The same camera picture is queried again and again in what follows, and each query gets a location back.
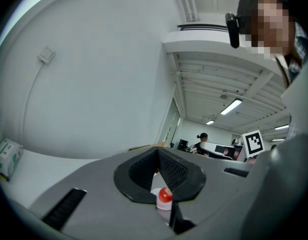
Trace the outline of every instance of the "white box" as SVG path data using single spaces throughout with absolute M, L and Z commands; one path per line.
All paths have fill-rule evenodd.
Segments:
M 23 150 L 22 145 L 7 138 L 0 143 L 0 175 L 6 180 L 13 175 Z
M 54 56 L 55 52 L 46 46 L 38 55 L 38 59 L 48 65 L 53 60 Z

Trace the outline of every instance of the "black cap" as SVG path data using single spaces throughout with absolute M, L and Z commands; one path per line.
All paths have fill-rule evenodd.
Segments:
M 258 0 L 239 0 L 237 8 L 237 21 L 240 34 L 251 34 L 251 16 L 252 12 L 257 10 L 257 7 Z
M 203 133 L 200 134 L 200 136 L 197 135 L 197 138 L 198 138 L 198 139 L 208 138 L 208 134 L 203 132 Z

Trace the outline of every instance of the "headset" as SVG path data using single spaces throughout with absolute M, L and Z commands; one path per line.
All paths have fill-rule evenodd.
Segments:
M 235 16 L 231 12 L 225 15 L 225 22 L 228 29 L 230 45 L 235 49 L 239 47 L 238 19 L 239 15 Z

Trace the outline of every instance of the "wall outlet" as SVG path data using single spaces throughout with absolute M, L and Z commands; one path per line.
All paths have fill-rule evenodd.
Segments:
M 38 55 L 38 59 L 48 65 L 53 60 L 54 56 L 55 52 L 46 46 Z

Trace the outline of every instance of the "tissue box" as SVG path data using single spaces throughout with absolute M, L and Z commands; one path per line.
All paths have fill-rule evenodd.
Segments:
M 22 145 L 7 138 L 0 143 L 0 175 L 6 180 L 10 180 L 22 154 Z

